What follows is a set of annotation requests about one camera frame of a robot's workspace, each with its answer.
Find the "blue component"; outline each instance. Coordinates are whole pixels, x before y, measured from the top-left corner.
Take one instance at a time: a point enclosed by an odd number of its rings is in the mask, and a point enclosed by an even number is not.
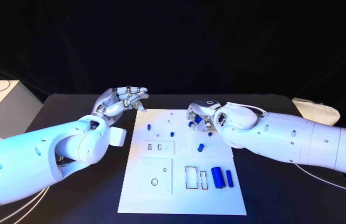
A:
[[[228,185],[233,188],[234,187],[234,181],[233,181],[231,171],[227,170],[225,174],[227,174]]]
[[[214,179],[214,184],[215,188],[224,188],[227,186],[224,176],[223,176],[223,169],[220,167],[214,167],[211,169],[212,173],[212,179]]]
[[[201,123],[202,120],[204,120],[202,117],[199,115],[197,115],[195,122]]]
[[[202,151],[204,151],[204,147],[205,147],[205,145],[201,143],[197,150],[198,150],[199,152],[202,152]]]

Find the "black backdrop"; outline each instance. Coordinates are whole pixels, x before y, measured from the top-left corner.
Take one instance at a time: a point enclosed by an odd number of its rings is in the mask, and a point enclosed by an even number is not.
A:
[[[0,75],[44,100],[282,94],[346,114],[345,0],[0,0]]]

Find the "blue cylinder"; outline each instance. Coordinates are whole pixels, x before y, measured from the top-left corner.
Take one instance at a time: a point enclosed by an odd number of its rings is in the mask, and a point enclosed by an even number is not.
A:
[[[212,173],[212,179],[214,179],[214,184],[215,188],[224,188],[227,186],[224,176],[223,176],[223,169],[220,167],[214,167],[211,169]]]
[[[234,181],[233,181],[231,171],[227,170],[227,171],[225,171],[225,174],[227,174],[228,185],[230,185],[230,187],[233,188],[233,187],[234,187]]]
[[[202,151],[204,151],[204,147],[205,147],[205,145],[201,143],[197,150],[198,150],[199,152],[202,152]]]
[[[197,115],[195,122],[199,124],[202,120],[204,120],[202,117]]]

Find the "robotic hand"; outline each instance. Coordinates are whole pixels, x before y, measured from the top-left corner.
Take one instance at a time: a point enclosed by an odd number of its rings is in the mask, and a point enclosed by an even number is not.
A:
[[[140,102],[149,98],[148,91],[140,87],[110,88],[91,115],[0,142],[0,205],[26,198],[96,164],[109,145],[123,146],[127,131],[110,126],[123,111],[148,111]],[[58,163],[57,154],[65,158]]]
[[[225,143],[277,161],[346,172],[346,129],[254,106],[197,100],[187,119],[197,131],[218,130]]]

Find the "rectangular hole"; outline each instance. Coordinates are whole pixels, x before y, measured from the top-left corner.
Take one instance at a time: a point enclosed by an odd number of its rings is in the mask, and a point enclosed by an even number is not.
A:
[[[198,168],[195,166],[185,167],[185,184],[188,189],[199,189]]]
[[[202,190],[208,190],[208,173],[205,170],[202,170],[201,172],[201,186],[202,186]]]

